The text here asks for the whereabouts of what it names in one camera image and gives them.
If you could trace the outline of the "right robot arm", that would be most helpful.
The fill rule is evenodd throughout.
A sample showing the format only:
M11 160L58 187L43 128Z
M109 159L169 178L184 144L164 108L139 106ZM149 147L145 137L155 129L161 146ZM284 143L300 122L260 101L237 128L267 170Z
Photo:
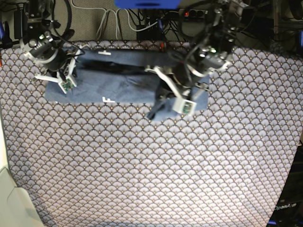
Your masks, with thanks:
M67 24L62 35L53 35L50 29L61 26L56 20L48 20L53 14L54 1L29 0L26 8L27 28L20 39L24 55L32 61L43 64L49 72L64 72L68 54L62 46L74 35L71 29L72 11L70 3L64 1L67 8Z

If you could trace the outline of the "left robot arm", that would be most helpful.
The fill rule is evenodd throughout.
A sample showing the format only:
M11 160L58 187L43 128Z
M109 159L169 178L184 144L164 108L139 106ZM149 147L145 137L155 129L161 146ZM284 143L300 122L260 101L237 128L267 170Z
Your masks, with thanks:
M145 68L160 79L154 105L146 116L149 120L162 121L178 114L193 115L207 108L210 76L226 70L231 64L242 12L248 4L245 0L202 0L183 10L178 33L189 41L188 52L169 50L167 55L176 65L148 65ZM209 7L202 30L193 37L185 35L185 13L201 5Z

